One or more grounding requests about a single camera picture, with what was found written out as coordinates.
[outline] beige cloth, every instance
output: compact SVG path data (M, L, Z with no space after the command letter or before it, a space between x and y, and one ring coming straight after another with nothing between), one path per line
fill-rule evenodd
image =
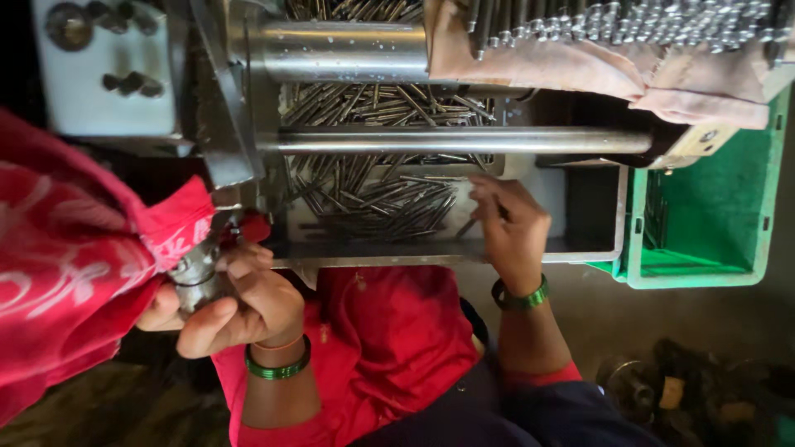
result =
M670 122L767 125L760 80L766 64L759 44L711 54L706 45L663 49L522 40L515 49L490 49L477 61L463 28L464 8L453 0L425 0L425 29L432 30L430 79L592 91L626 99L630 108Z

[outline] red sleeve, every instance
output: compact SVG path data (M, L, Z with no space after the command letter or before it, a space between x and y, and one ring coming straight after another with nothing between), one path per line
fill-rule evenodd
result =
M238 447L328 447L332 445L323 412L298 426L273 430L253 429L243 424L238 433Z
M557 382L569 382L573 380L582 380L580 371L574 364L574 361L562 367L560 370L550 372L548 374L526 374L523 372L506 372L505 381L511 385L533 385L535 387L543 387Z

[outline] left hand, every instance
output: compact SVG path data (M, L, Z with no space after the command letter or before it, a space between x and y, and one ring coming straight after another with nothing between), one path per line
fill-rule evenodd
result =
M287 344L303 333L304 298L289 281L270 270L272 265L271 251L246 243L224 255L216 268L229 274L247 309L241 309L236 299L224 297L183 322L176 313L176 292L165 285L136 325L144 331L180 329L176 349L189 359L237 344L258 342L274 348Z

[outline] bolt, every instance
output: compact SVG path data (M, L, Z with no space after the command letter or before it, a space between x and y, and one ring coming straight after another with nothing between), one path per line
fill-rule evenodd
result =
M151 36L157 32L157 21L132 2L124 2L119 5L118 13L126 20L133 21L146 36Z
M114 34L124 34L127 32L127 20L113 11L108 5L102 2L89 2L86 11L94 23L107 29Z
M59 3L47 13L45 30L58 48L74 52L88 46L94 36L91 18L74 3Z
M717 134L718 134L717 130L710 130L709 132L704 134L701 137L701 140L699 140L699 141L702 142L702 143L708 142L709 140L713 139Z
M147 98L159 98L163 96L163 85L139 72L131 72L124 79L106 73L103 75L102 85L105 90L118 91L122 96L129 96L134 92L138 92Z

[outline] steel rod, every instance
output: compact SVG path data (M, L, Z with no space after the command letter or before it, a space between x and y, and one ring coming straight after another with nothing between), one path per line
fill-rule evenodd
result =
M264 68L276 82L451 83L429 81L419 24L268 21L250 27L249 42L252 69ZM231 60L245 63L245 41L231 41L230 49Z
M284 154L639 154L651 137L590 127L282 127Z

